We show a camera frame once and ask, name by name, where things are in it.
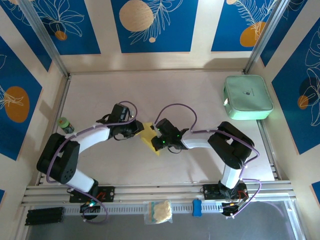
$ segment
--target mint green case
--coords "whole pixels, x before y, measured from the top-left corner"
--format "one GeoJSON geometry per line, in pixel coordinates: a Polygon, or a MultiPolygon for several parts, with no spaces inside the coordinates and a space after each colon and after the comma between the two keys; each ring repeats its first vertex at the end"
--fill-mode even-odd
{"type": "Polygon", "coordinates": [[[228,76],[223,96],[226,113],[231,119],[265,119],[274,109],[265,80],[258,75],[228,76]]]}

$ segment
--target gray floor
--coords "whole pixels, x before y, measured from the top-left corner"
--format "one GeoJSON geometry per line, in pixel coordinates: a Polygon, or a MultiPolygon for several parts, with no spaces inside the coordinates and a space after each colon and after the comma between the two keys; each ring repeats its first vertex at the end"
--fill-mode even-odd
{"type": "Polygon", "coordinates": [[[293,240],[282,202],[253,202],[235,219],[220,213],[174,214],[173,223],[145,225],[143,215],[111,215],[105,225],[66,216],[63,223],[30,228],[29,240],[293,240]]]}

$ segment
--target purple cable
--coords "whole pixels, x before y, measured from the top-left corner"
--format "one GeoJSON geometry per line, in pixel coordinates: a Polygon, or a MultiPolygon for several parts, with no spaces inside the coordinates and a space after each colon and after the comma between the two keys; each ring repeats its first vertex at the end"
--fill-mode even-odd
{"type": "MultiPolygon", "coordinates": [[[[48,183],[56,183],[56,182],[57,182],[57,181],[51,181],[51,180],[50,180],[50,173],[51,173],[52,167],[53,167],[53,165],[54,165],[54,163],[55,163],[55,160],[56,160],[59,152],[60,152],[61,149],[66,145],[66,143],[67,143],[68,141],[70,141],[70,140],[74,139],[75,137],[80,136],[80,135],[82,135],[82,134],[84,134],[84,133],[87,133],[87,132],[89,132],[89,131],[91,131],[91,130],[94,130],[94,129],[103,128],[103,127],[110,127],[110,126],[126,125],[126,124],[132,123],[134,120],[136,120],[137,115],[138,115],[138,109],[137,109],[136,105],[134,105],[134,104],[133,104],[132,102],[130,102],[130,101],[121,101],[121,102],[119,102],[119,104],[122,104],[122,103],[131,104],[131,105],[135,108],[135,115],[134,115],[134,117],[133,117],[132,119],[130,119],[129,121],[126,121],[126,122],[101,124],[101,125],[98,125],[98,126],[96,126],[96,127],[93,127],[93,126],[92,126],[92,127],[87,128],[87,129],[84,129],[84,130],[76,133],[75,135],[70,136],[70,137],[67,138],[66,140],[64,140],[64,142],[63,142],[63,143],[58,147],[58,149],[55,151],[55,153],[54,153],[54,155],[53,155],[53,157],[52,157],[52,160],[51,160],[51,162],[50,162],[50,164],[49,164],[48,170],[46,171],[46,181],[47,181],[48,183]]],[[[107,210],[107,207],[106,207],[101,201],[99,201],[98,199],[96,199],[94,196],[90,195],[90,194],[87,193],[87,192],[81,191],[80,189],[74,188],[74,187],[69,186],[69,185],[67,185],[67,186],[68,186],[68,187],[71,187],[72,189],[76,190],[77,192],[79,192],[79,193],[81,193],[81,194],[83,194],[83,195],[86,195],[87,197],[93,199],[94,201],[96,201],[97,203],[99,203],[99,204],[104,208],[105,213],[106,213],[104,220],[99,221],[99,222],[93,222],[93,221],[86,221],[86,222],[91,223],[91,224],[102,224],[102,223],[104,223],[104,222],[107,221],[107,219],[108,219],[108,210],[107,210]]]]}
{"type": "MultiPolygon", "coordinates": [[[[199,130],[199,131],[193,131],[192,133],[193,134],[202,134],[202,133],[207,133],[208,131],[207,130],[199,130]]],[[[251,161],[257,159],[259,156],[260,156],[260,153],[258,152],[257,149],[255,149],[254,147],[252,147],[250,144],[248,144],[247,142],[245,141],[242,141],[240,138],[236,137],[236,136],[233,136],[227,132],[224,132],[224,131],[220,131],[220,130],[209,130],[210,133],[218,133],[218,134],[223,134],[241,144],[243,144],[244,146],[246,146],[247,148],[251,149],[252,151],[255,152],[256,156],[253,156],[252,158],[250,158],[249,160],[247,160],[244,164],[243,164],[243,167],[241,169],[241,172],[240,172],[240,175],[239,175],[239,179],[243,180],[243,181],[254,181],[254,182],[257,182],[260,184],[258,190],[253,194],[253,196],[243,205],[243,207],[237,211],[233,216],[228,216],[227,218],[234,218],[236,215],[238,215],[238,213],[240,213],[252,200],[253,198],[260,192],[260,189],[261,189],[261,186],[262,186],[262,183],[261,181],[259,181],[258,179],[251,179],[251,178],[242,178],[242,175],[244,174],[244,171],[245,171],[245,168],[246,166],[248,165],[248,163],[250,163],[251,161]]]]}
{"type": "Polygon", "coordinates": [[[156,123],[158,122],[158,119],[160,118],[160,115],[162,114],[162,112],[163,112],[165,109],[167,109],[168,107],[171,107],[171,106],[183,106],[183,107],[186,107],[186,108],[190,109],[190,110],[193,112],[194,117],[195,117],[195,120],[194,120],[194,123],[192,124],[192,126],[190,127],[190,130],[192,130],[192,129],[194,128],[194,126],[196,125],[196,123],[197,123],[198,116],[197,116],[195,110],[193,110],[191,107],[189,107],[188,105],[185,105],[185,104],[183,104],[183,103],[172,103],[172,104],[169,104],[169,105],[165,106],[165,107],[160,111],[159,115],[156,117],[156,120],[154,121],[154,124],[156,124],[156,123]]]}

